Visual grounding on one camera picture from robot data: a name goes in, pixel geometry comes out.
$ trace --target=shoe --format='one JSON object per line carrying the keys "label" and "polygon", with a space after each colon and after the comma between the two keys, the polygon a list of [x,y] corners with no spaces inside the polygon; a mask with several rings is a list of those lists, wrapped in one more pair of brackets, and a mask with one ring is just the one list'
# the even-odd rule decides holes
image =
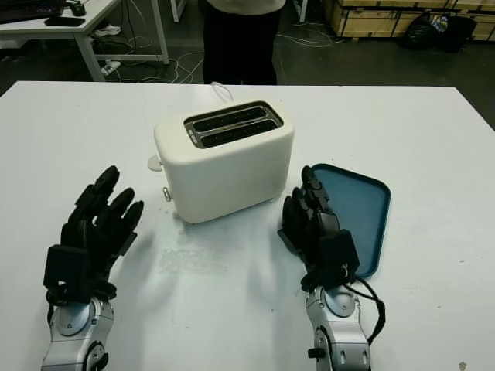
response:
{"label": "shoe", "polygon": [[115,36],[121,33],[121,28],[118,26],[108,25],[103,29],[97,29],[94,31],[94,34],[98,37],[102,36]]}

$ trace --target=toaster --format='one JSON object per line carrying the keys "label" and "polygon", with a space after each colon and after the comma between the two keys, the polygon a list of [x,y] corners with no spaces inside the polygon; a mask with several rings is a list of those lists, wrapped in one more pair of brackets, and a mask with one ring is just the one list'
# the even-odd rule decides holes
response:
{"label": "toaster", "polygon": [[148,166],[165,172],[179,216],[200,223],[281,194],[293,138],[270,104],[228,104],[157,124],[158,163]]}

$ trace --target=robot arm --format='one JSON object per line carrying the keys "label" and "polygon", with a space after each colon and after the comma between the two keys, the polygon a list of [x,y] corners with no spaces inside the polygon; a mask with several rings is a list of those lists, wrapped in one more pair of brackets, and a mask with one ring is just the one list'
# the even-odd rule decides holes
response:
{"label": "robot arm", "polygon": [[118,177],[111,166],[87,186],[63,225],[60,245],[49,248],[43,284],[51,344],[42,371],[96,371],[108,363],[105,342],[114,321],[109,301],[117,295],[108,276],[137,237],[144,207],[142,201],[131,205],[130,188],[108,204]]}
{"label": "robot arm", "polygon": [[[370,289],[355,276],[359,258],[352,236],[340,229],[326,190],[309,166],[302,170],[302,184],[285,199],[278,234],[308,271],[301,280],[309,293],[306,312],[315,339],[308,356],[316,360],[318,371],[369,371],[370,344],[385,323],[384,304],[374,291],[369,296],[348,285],[357,279]],[[357,295],[375,300],[379,309],[380,319],[368,339],[360,325]]]}

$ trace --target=blue tray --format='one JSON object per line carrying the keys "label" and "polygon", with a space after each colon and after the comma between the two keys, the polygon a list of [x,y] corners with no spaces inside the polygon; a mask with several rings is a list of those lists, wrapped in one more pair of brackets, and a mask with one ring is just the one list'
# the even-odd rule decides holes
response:
{"label": "blue tray", "polygon": [[371,276],[378,268],[390,205],[390,189],[382,182],[327,164],[312,167],[330,197],[340,227],[353,235],[360,266],[356,274]]}

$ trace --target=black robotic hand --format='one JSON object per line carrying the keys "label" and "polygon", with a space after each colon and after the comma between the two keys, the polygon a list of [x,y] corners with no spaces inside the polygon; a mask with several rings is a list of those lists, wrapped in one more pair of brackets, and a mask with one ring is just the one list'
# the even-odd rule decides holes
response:
{"label": "black robotic hand", "polygon": [[132,203],[131,188],[108,203],[119,174],[111,166],[86,187],[62,227],[60,244],[49,248],[43,284],[51,305],[115,298],[117,288],[108,282],[110,269],[137,237],[134,228],[144,207],[142,201]]}
{"label": "black robotic hand", "polygon": [[340,229],[328,202],[325,187],[309,166],[302,170],[301,189],[294,188],[284,201],[278,234],[305,263],[308,273],[301,285],[307,292],[320,285],[329,290],[352,283],[359,267],[353,238]]}

